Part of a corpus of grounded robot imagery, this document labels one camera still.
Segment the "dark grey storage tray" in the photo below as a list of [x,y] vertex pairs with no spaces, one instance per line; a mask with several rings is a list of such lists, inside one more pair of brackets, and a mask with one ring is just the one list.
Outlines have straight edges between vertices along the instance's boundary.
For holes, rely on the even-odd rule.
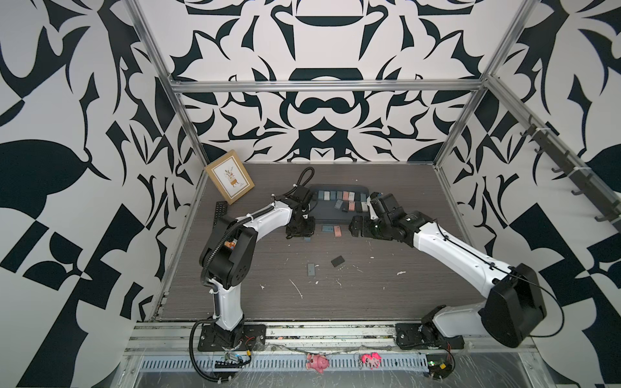
[[314,184],[310,191],[310,216],[318,223],[349,225],[354,217],[369,213],[370,191],[365,186]]

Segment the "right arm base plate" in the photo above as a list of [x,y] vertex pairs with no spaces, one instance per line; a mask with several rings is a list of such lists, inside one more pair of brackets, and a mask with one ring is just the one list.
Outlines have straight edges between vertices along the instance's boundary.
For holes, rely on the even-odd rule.
[[402,350],[448,349],[465,347],[462,336],[446,337],[432,323],[397,323],[396,344]]

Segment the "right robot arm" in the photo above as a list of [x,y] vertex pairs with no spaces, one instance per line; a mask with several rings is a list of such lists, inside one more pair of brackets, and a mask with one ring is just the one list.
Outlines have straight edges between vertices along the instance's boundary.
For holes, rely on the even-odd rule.
[[360,205],[367,214],[350,224],[354,236],[404,243],[430,255],[484,298],[461,307],[438,306],[417,324],[396,326],[403,350],[463,349],[470,336],[488,337],[515,349],[547,316],[535,271],[511,266],[476,250],[420,211],[408,213],[391,194],[372,193]]

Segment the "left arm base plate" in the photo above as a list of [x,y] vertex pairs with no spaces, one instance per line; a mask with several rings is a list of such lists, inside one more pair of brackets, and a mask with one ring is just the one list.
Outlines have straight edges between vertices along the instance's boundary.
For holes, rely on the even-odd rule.
[[265,344],[267,327],[263,324],[241,323],[232,331],[227,331],[216,323],[202,328],[197,349],[199,352],[224,352],[252,350],[256,345]]

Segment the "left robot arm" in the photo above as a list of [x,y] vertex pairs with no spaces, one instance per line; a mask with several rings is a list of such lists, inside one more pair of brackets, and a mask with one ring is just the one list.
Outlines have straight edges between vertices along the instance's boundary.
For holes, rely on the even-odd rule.
[[288,239],[314,233],[312,197],[310,189],[297,185],[253,213],[218,219],[199,264],[201,283],[213,293],[214,325],[221,331],[233,333],[244,325],[241,284],[251,269],[257,243],[282,227]]

